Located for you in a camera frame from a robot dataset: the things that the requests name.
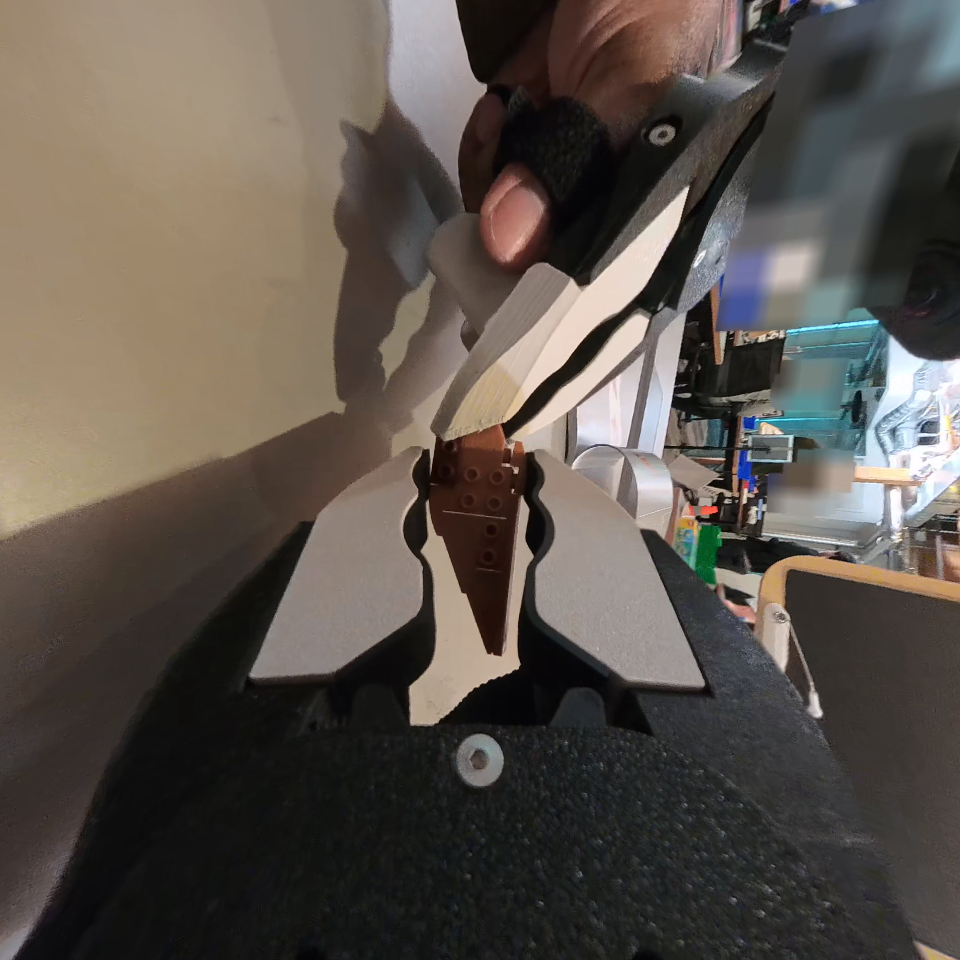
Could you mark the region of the black panel wooden frame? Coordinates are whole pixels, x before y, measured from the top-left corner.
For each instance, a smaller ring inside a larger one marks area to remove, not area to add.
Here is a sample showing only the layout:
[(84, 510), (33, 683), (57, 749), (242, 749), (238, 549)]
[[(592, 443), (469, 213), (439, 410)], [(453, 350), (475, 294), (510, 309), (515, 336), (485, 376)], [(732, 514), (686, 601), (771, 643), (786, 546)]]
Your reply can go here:
[(761, 579), (754, 631), (819, 705), (921, 952), (958, 958), (958, 583), (787, 558)]

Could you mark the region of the orange brick ship hull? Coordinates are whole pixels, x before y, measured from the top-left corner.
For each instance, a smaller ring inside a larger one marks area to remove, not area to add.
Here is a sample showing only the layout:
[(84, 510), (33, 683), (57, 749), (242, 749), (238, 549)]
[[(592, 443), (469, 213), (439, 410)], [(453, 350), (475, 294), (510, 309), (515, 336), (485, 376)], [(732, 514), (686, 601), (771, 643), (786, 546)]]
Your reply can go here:
[(523, 444), (502, 426), (437, 439), (431, 460), (429, 509), (486, 653), (502, 656), (526, 487)]

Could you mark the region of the colourful toy box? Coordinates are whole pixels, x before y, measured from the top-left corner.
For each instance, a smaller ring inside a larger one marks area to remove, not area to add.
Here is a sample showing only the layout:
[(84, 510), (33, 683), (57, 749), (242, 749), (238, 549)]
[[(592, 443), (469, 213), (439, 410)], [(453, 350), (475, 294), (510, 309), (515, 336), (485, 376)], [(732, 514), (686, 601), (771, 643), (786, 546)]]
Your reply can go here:
[(673, 535), (672, 546), (690, 570), (710, 588), (717, 585), (717, 552), (722, 545), (722, 530), (694, 517), (681, 518)]

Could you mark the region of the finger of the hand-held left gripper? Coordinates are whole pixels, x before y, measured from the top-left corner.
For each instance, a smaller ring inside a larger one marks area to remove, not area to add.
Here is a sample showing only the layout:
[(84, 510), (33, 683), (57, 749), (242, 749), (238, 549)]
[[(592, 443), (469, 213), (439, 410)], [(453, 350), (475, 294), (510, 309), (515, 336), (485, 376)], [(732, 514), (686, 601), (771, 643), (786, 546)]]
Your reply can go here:
[(438, 405), (431, 425), (440, 439), (455, 440), (493, 427), (517, 438), (522, 380), (549, 347), (568, 333), (577, 340), (623, 309), (652, 278), (677, 233), (690, 189), (675, 194), (597, 279), (585, 286), (561, 270), (531, 266), (486, 322)]
[(642, 344), (651, 319), (648, 310), (623, 309), (582, 340), (567, 333), (560, 345), (549, 346), (522, 380), (515, 438), (525, 439), (582, 402)]

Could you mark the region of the person's left hand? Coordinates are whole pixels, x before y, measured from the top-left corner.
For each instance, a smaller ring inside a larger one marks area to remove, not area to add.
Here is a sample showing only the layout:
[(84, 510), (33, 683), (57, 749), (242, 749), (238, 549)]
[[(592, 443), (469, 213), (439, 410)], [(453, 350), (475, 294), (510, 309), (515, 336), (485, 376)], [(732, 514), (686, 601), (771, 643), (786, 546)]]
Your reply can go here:
[(606, 126), (615, 148), (642, 125), (670, 83), (705, 76), (725, 19), (719, 1), (559, 1), (483, 82), (459, 149), (463, 206), (479, 216), (493, 262), (522, 272), (542, 259), (556, 217), (546, 187), (522, 163), (495, 173), (507, 109), (494, 87), (521, 87), (542, 108), (580, 102)]

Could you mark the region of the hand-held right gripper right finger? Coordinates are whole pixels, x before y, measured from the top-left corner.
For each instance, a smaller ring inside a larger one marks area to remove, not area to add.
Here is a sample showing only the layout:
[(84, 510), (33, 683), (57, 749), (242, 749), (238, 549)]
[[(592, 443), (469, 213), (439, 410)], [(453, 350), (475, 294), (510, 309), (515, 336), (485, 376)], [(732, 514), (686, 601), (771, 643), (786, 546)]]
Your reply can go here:
[(561, 686), (705, 691), (645, 530), (551, 454), (527, 461), (523, 666)]

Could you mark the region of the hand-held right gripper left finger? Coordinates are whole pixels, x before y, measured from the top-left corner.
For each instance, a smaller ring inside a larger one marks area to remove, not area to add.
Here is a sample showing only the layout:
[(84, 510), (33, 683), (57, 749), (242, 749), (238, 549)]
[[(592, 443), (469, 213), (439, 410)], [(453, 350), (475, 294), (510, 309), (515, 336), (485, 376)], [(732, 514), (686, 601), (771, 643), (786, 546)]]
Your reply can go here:
[(409, 447), (317, 515), (248, 678), (407, 689), (436, 647), (429, 454)]

